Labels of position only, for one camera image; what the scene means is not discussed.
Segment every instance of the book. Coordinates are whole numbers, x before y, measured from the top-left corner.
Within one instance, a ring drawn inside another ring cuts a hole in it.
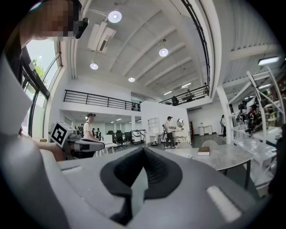
[[[199,156],[209,156],[210,155],[210,148],[209,147],[201,147],[198,149]]]

